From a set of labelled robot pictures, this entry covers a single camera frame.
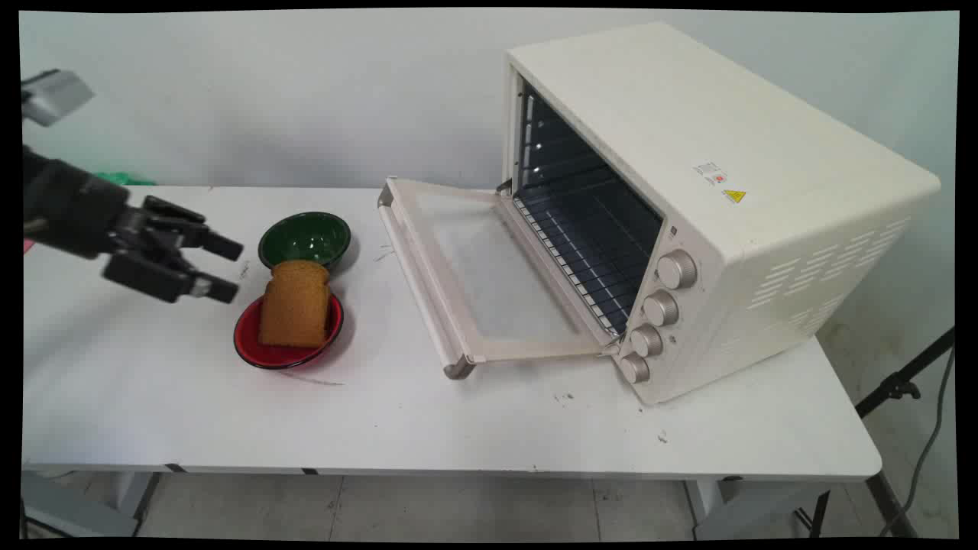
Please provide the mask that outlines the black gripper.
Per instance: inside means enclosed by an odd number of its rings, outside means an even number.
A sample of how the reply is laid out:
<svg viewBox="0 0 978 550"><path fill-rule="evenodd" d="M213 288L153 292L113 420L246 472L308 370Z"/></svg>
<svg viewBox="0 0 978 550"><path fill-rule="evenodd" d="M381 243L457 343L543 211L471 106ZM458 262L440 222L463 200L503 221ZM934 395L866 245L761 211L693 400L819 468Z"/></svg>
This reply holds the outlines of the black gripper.
<svg viewBox="0 0 978 550"><path fill-rule="evenodd" d="M167 246L202 248L237 260L244 246L218 234L206 217L157 196L133 208L129 188L22 147L22 205L25 239L95 260L112 254L102 278L166 303L182 296L233 303L240 286L199 271L180 257L146 255L151 238Z"/></svg>

